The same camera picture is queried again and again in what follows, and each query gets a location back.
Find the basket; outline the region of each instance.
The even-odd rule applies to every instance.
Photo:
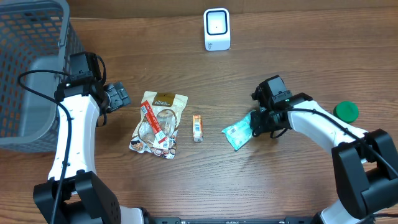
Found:
[[[69,73],[69,55],[81,52],[63,0],[0,1],[0,147],[21,152],[57,149],[56,104],[23,90],[20,73],[47,69]],[[33,73],[29,88],[54,97],[64,79],[54,73]]]

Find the green lid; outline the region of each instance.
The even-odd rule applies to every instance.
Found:
[[[338,119],[350,124],[359,116],[359,109],[355,103],[351,101],[343,101],[339,103],[333,110],[333,115]]]

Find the red and white box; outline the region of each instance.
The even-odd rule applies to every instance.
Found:
[[[163,133],[162,129],[160,128],[156,116],[147,100],[141,103],[141,111],[144,113],[145,117],[147,118],[148,123],[155,134],[156,141],[158,143],[164,142],[167,139],[167,136]]]

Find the turquoise packet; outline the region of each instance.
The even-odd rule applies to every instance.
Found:
[[[250,111],[241,121],[225,128],[222,133],[225,134],[229,143],[238,151],[252,138],[252,129],[250,128]]]

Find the wooden tabletop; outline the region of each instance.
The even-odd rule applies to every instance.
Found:
[[[328,111],[355,102],[355,126],[382,128],[398,144],[398,8],[232,15],[231,49],[222,52],[205,50],[202,16],[72,25],[104,59],[108,82],[122,81],[132,99],[95,136],[97,175],[121,205],[181,218],[312,216],[331,205],[331,156],[304,135],[263,134],[234,152],[221,133],[257,106],[249,95],[273,75]],[[188,96],[175,159],[128,147],[146,90]],[[192,139],[193,114],[203,116],[201,143]],[[44,223],[32,191],[53,157],[0,151],[1,223]]]

